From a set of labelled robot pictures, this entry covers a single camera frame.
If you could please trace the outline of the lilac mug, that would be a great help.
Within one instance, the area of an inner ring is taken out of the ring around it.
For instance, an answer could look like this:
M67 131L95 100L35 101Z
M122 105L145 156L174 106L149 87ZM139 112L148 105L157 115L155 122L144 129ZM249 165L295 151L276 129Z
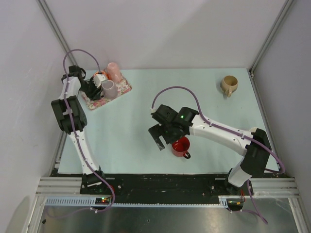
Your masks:
M115 99L118 95L116 84L112 80L106 80L102 83L104 97L107 99Z

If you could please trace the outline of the red mug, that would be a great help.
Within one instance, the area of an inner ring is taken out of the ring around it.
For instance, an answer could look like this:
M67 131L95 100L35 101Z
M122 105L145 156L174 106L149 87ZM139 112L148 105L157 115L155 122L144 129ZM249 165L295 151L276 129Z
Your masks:
M188 152L189 148L190 141L185 136L172 143L172 153L175 157L190 159L191 155Z

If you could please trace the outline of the pink mug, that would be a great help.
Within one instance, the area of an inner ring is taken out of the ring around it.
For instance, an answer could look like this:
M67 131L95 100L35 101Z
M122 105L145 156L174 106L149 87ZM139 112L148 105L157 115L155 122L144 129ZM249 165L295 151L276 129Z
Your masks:
M109 63L106 67L106 73L108 75L108 79L115 83L118 83L122 80L121 71L117 63Z

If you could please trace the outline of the beige mug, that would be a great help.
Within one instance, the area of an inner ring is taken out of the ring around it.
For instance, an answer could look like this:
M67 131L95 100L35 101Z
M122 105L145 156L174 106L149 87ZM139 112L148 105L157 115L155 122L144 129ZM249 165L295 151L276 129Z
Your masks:
M221 80L220 88L223 94L225 94L228 98L237 90L238 88L238 79L234 76L225 76Z

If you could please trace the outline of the dark green mug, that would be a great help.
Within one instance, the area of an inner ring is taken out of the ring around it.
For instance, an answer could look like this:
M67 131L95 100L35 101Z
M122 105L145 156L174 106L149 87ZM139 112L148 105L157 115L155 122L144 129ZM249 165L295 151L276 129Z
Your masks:
M257 130L257 127L253 127L253 128L251 128L249 131L250 132L255 132Z

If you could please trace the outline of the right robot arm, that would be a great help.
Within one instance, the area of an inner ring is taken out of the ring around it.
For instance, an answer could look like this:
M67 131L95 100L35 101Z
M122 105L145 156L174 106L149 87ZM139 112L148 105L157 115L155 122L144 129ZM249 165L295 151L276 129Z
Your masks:
M271 148L264 130L239 130L201 116L189 107L177 112L163 104L151 110L151 117L157 124L148 132L160 150L183 136L192 135L209 139L241 155L241 161L230 169L226 177L224 184L227 193L237 194L247 180L264 174Z

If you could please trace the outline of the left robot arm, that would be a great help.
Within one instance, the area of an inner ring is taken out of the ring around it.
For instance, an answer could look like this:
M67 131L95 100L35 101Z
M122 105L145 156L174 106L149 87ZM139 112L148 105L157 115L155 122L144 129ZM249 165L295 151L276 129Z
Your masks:
M86 137L87 118L78 100L81 89L89 87L84 80L86 72L79 66L70 66L69 74L62 77L62 92L60 97L51 102L51 106L59 125L73 142L76 154L82 166L83 189L91 189L101 194L107 190L108 182L103 171L96 162Z

